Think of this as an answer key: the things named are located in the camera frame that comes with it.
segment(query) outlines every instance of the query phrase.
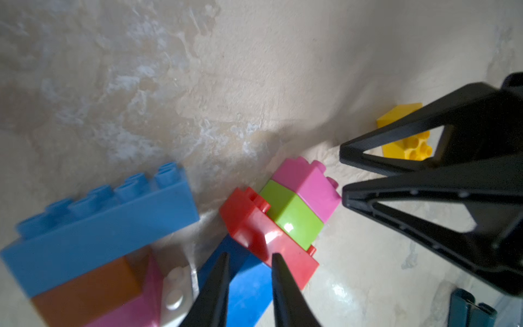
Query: dark blue block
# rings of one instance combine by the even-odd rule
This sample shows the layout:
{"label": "dark blue block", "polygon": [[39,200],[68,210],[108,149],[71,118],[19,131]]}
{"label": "dark blue block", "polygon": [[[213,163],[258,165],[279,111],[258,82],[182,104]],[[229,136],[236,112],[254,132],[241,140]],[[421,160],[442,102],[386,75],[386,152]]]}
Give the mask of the dark blue block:
{"label": "dark blue block", "polygon": [[497,311],[485,303],[472,307],[468,327],[494,327]]}
{"label": "dark blue block", "polygon": [[114,189],[65,199],[21,222],[2,258],[29,297],[103,266],[199,220],[185,172],[168,163]]}
{"label": "dark blue block", "polygon": [[470,309],[474,307],[476,299],[464,289],[455,289],[450,295],[448,327],[467,327],[469,324]]}
{"label": "dark blue block", "polygon": [[272,302],[271,269],[227,235],[198,272],[200,289],[223,252],[230,254],[227,326],[254,326]]}

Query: marble floor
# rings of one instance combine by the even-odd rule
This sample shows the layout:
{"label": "marble floor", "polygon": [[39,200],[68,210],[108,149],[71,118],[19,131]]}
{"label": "marble floor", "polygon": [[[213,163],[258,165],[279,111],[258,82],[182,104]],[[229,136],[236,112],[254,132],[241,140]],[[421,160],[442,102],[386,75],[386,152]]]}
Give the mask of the marble floor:
{"label": "marble floor", "polygon": [[[519,0],[0,3],[0,246],[46,204],[175,160],[201,221],[154,244],[164,272],[202,264],[226,233],[220,204],[284,158],[318,159],[341,186],[379,177],[341,165],[339,144],[396,104],[523,69]],[[473,227],[458,205],[398,205]],[[324,326],[444,326],[454,287],[499,296],[343,207],[314,245],[304,295]],[[0,325],[43,326],[3,264]]]}

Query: plastic toy brick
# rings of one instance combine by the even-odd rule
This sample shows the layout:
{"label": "plastic toy brick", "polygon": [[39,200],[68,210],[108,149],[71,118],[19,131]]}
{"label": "plastic toy brick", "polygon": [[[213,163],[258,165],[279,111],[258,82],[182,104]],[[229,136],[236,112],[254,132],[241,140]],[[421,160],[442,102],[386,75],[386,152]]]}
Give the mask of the plastic toy brick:
{"label": "plastic toy brick", "polygon": [[163,276],[153,256],[150,257],[143,292],[118,309],[96,319],[85,327],[158,327],[162,301]]}
{"label": "plastic toy brick", "polygon": [[198,273],[200,288],[223,252],[230,254],[227,326],[254,327],[272,302],[272,271],[227,235]]}
{"label": "plastic toy brick", "polygon": [[298,194],[316,216],[326,223],[342,198],[336,192],[338,183],[325,177],[325,170],[325,165],[317,160],[309,164],[303,157],[285,159],[272,180]]}
{"label": "plastic toy brick", "polygon": [[260,195],[270,204],[267,216],[307,251],[321,232],[322,221],[296,193],[275,181],[269,181]]}
{"label": "plastic toy brick", "polygon": [[49,327],[82,327],[142,293],[149,257],[116,259],[31,301]]}
{"label": "plastic toy brick", "polygon": [[229,273],[231,280],[240,271],[240,269],[243,267],[243,264],[245,263],[245,260],[247,260],[247,257],[249,257],[251,254],[246,248],[241,246],[238,242],[232,239],[229,234],[227,234],[227,236],[225,236],[225,238],[220,242],[216,250],[214,250],[214,252],[211,254],[209,259],[207,259],[205,264],[198,271],[198,285],[200,289],[202,289],[205,285],[205,282],[207,281],[212,268],[216,264],[216,261],[224,252],[230,254]]}
{"label": "plastic toy brick", "polygon": [[309,247],[309,249],[307,250],[307,253],[310,255],[310,256],[313,256],[315,253],[316,253],[316,248],[313,247],[312,245]]}
{"label": "plastic toy brick", "polygon": [[254,327],[272,302],[272,270],[251,254],[229,284],[227,326]]}
{"label": "plastic toy brick", "polygon": [[470,308],[470,327],[494,327],[497,311],[485,303]]}
{"label": "plastic toy brick", "polygon": [[160,326],[178,327],[194,300],[190,266],[171,270],[163,281]]}
{"label": "plastic toy brick", "polygon": [[304,289],[319,264],[265,214],[270,204],[250,187],[239,188],[220,208],[231,237],[271,266],[273,253],[281,253],[296,284]]}
{"label": "plastic toy brick", "polygon": [[[378,118],[376,121],[378,128],[387,126],[422,107],[423,104],[421,103],[396,106]],[[426,131],[403,140],[382,145],[383,156],[393,159],[425,160],[432,155],[432,148],[427,145],[429,137],[430,131]]]}
{"label": "plastic toy brick", "polygon": [[461,288],[455,289],[450,296],[448,327],[466,327],[475,301],[471,293]]}
{"label": "plastic toy brick", "polygon": [[21,238],[2,257],[33,297],[198,220],[184,171],[168,163],[149,181],[136,174],[51,204],[17,226]]}

